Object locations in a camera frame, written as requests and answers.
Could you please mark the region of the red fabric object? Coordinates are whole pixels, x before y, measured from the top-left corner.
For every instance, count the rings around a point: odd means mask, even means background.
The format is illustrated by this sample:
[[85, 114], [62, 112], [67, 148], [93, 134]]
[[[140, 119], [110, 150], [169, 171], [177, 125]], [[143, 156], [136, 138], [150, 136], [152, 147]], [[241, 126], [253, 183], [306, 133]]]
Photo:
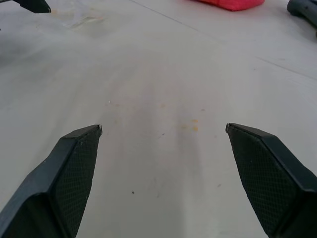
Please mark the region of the red fabric object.
[[243, 11], [262, 5], [265, 0], [192, 0], [228, 11]]

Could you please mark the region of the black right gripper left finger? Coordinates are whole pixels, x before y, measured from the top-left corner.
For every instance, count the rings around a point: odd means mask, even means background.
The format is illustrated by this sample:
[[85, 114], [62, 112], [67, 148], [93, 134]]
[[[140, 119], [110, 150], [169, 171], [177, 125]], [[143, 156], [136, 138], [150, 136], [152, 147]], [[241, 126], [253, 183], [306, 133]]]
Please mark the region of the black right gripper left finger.
[[0, 212], [0, 238], [76, 238], [102, 132], [95, 124], [59, 139]]

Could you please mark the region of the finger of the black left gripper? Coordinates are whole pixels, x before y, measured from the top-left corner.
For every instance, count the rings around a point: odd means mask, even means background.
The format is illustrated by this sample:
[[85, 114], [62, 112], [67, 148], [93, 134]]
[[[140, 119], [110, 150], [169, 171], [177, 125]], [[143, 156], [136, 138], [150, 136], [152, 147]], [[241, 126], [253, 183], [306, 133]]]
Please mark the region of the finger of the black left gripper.
[[22, 8], [32, 13], [50, 13], [51, 8], [45, 0], [14, 0]]

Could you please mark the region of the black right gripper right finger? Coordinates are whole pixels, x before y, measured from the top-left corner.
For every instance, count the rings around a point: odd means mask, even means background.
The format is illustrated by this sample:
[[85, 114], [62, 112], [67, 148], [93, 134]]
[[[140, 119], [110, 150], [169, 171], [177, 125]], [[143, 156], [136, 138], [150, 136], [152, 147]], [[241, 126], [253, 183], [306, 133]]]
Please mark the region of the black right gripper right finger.
[[268, 238], [317, 238], [317, 176], [273, 134], [228, 123], [247, 198]]

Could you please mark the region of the dark grey rounded object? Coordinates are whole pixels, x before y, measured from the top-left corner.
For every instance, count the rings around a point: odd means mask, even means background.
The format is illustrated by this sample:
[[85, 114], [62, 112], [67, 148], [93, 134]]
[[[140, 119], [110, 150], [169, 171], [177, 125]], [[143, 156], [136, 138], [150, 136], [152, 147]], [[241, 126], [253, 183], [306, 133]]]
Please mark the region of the dark grey rounded object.
[[317, 0], [289, 0], [287, 10], [293, 16], [305, 18], [314, 26], [317, 37]]

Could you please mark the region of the clear plastic bag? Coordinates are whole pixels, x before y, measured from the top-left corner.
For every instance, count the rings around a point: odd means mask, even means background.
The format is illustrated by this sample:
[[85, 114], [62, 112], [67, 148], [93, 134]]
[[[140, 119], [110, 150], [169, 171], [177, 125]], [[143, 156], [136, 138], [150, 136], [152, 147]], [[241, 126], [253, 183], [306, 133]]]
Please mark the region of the clear plastic bag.
[[100, 0], [47, 0], [50, 16], [67, 28], [76, 27], [85, 21], [100, 20], [103, 12], [97, 7]]

